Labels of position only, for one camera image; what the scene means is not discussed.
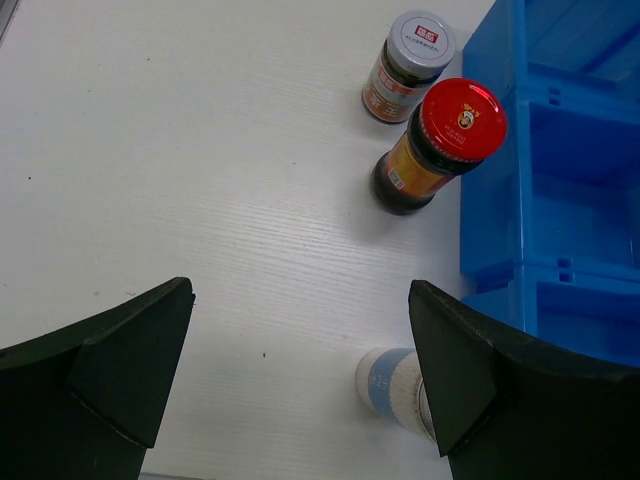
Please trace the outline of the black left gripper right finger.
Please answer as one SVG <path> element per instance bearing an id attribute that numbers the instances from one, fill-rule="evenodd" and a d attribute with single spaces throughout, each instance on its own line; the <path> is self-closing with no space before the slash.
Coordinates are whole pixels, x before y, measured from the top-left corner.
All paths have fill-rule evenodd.
<path id="1" fill-rule="evenodd" d="M 540 340 L 425 280 L 409 316 L 456 479 L 635 479 L 639 370 Z"/>

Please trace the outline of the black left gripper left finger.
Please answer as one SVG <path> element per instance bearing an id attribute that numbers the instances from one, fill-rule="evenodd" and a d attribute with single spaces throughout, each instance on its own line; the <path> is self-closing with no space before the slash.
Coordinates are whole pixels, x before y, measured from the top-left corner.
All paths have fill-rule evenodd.
<path id="1" fill-rule="evenodd" d="M 173 278 L 1 351 L 4 479 L 136 479 L 155 446 L 194 305 Z"/>

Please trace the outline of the white-lid dark sauce jar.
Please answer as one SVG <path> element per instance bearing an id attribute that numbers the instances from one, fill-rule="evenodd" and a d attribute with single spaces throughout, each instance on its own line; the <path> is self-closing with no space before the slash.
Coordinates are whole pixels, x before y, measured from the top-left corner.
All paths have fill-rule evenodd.
<path id="1" fill-rule="evenodd" d="M 395 19 L 362 89 L 378 121 L 408 120 L 456 53 L 456 36 L 438 15 L 410 10 Z"/>

